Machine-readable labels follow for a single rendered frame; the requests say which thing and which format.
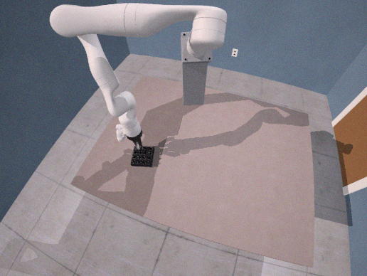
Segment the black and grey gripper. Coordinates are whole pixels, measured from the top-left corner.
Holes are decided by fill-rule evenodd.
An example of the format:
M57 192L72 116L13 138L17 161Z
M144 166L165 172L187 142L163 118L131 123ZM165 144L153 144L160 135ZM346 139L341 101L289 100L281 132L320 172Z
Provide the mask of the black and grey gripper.
M135 137L128 137L127 136L127 138L129 140L134 141L133 143L136 146L136 150L142 150L143 149L142 148L142 141L141 141L141 138L140 138L141 136L142 136L142 129L141 129L141 132L137 136L135 136Z

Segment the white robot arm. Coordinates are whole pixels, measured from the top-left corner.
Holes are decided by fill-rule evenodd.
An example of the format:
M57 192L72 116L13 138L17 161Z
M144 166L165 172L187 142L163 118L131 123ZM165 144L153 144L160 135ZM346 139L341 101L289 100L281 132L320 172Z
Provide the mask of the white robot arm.
M112 96L119 87L119 80L97 34L146 38L179 21L193 21L191 42L186 45L193 57L201 57L223 45L227 13L214 6L126 3L84 7L63 4L51 12L53 30L64 37L78 35L83 44L90 71L105 97L107 108L121 123L116 126L118 142L141 132L136 101L128 91Z

